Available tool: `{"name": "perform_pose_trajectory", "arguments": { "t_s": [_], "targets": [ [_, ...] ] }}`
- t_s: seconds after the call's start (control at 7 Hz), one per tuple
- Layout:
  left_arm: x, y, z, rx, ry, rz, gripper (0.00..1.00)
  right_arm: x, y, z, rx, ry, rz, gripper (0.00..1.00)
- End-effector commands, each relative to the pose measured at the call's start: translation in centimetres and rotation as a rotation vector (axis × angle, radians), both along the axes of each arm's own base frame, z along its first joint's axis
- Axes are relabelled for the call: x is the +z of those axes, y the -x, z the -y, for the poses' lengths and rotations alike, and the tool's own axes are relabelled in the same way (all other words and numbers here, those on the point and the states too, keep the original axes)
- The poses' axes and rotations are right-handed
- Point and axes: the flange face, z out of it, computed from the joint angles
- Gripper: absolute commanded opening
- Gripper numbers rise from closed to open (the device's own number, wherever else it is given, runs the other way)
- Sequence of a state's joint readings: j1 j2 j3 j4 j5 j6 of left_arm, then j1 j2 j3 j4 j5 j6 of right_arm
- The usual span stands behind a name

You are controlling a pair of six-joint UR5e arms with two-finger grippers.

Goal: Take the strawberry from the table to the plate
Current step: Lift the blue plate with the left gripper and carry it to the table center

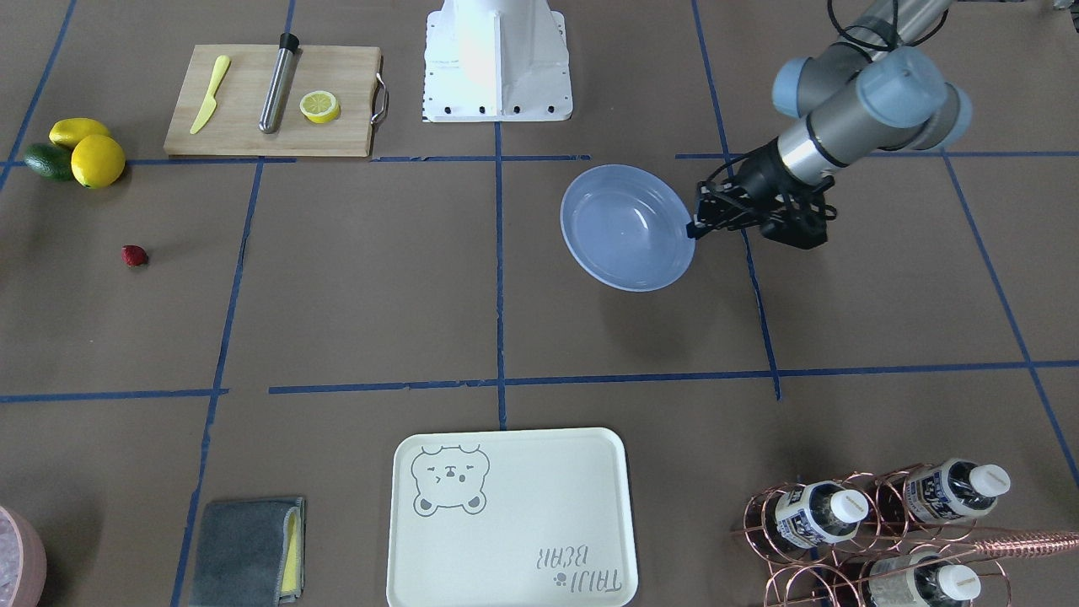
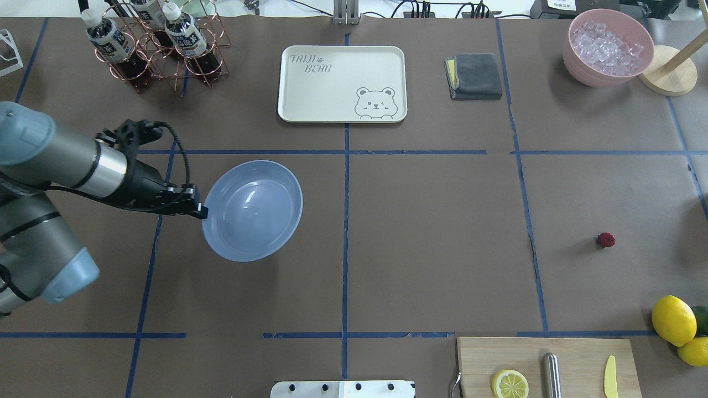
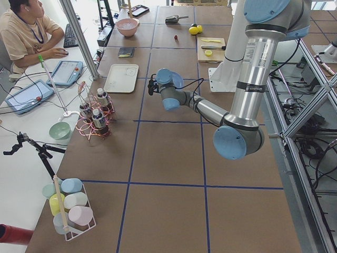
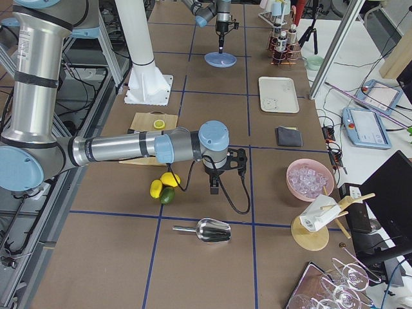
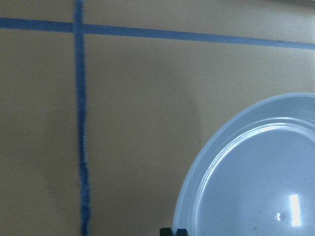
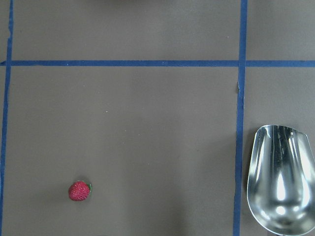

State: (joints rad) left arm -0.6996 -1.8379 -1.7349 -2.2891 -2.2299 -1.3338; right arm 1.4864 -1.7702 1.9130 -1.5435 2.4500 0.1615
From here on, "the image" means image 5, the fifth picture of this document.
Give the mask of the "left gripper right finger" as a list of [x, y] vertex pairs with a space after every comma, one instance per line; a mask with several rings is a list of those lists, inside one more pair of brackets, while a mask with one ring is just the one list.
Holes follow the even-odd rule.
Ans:
[[187, 230], [186, 229], [178, 229], [176, 231], [176, 236], [187, 236]]

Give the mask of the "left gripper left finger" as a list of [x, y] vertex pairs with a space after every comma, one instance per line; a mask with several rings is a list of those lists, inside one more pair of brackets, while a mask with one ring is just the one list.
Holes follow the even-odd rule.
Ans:
[[171, 228], [160, 228], [159, 236], [172, 236]]

